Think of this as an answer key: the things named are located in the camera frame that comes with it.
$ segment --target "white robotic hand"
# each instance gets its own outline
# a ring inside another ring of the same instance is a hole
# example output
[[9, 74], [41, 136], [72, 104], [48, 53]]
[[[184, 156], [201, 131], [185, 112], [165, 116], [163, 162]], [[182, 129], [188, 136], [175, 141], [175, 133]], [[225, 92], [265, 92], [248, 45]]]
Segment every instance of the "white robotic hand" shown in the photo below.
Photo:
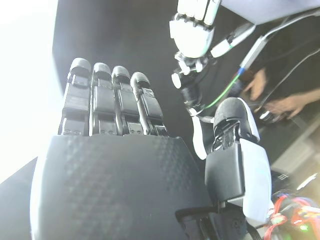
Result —
[[214, 36], [213, 23], [221, 0], [179, 0], [170, 21], [170, 36], [187, 58], [203, 57]]

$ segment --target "green led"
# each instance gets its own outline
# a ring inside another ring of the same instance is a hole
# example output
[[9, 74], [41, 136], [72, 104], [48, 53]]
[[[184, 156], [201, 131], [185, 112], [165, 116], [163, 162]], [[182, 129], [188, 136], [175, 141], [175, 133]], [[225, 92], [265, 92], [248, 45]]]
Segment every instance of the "green led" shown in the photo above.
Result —
[[307, 225], [301, 225], [300, 226], [301, 231], [308, 231], [308, 226]]

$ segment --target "bright white light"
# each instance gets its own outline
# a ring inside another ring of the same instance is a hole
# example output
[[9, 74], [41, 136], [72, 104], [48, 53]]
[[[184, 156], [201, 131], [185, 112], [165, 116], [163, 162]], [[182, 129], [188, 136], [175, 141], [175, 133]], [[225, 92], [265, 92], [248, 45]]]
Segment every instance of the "bright white light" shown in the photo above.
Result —
[[304, 188], [305, 186], [307, 186], [308, 183], [310, 183], [312, 180], [317, 178], [318, 173], [315, 173], [313, 175], [311, 175], [310, 177], [308, 177], [306, 180], [304, 180], [297, 188], [296, 190], [300, 190], [302, 188]]
[[52, 59], [57, 0], [0, 7], [0, 183], [34, 159], [57, 131], [62, 93]]

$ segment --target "green wire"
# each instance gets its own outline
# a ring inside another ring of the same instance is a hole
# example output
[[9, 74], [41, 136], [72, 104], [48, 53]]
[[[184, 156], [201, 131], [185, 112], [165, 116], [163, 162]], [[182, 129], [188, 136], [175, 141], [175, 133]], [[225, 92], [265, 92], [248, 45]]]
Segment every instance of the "green wire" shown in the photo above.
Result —
[[226, 89], [212, 102], [210, 103], [208, 106], [206, 106], [204, 109], [209, 109], [212, 106], [214, 106], [217, 102], [219, 102], [224, 95], [226, 95], [226, 93], [230, 90], [230, 88], [232, 87], [232, 85], [237, 81], [237, 79], [240, 77], [241, 73], [238, 73], [234, 79], [229, 83], [229, 85], [226, 87]]

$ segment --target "human hand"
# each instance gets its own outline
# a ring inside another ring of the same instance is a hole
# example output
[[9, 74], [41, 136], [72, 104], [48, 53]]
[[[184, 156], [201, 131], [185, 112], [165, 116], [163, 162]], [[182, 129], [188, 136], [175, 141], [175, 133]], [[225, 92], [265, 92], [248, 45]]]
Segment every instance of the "human hand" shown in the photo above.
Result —
[[271, 101], [265, 108], [274, 114], [281, 115], [285, 112], [291, 112], [288, 119], [294, 117], [305, 107], [306, 101], [303, 94], [291, 95], [284, 99]]
[[255, 101], [264, 91], [266, 83], [267, 83], [266, 72], [265, 72], [265, 69], [262, 68], [254, 75], [254, 79], [244, 89], [244, 92], [247, 92], [251, 89], [250, 99], [252, 101]]

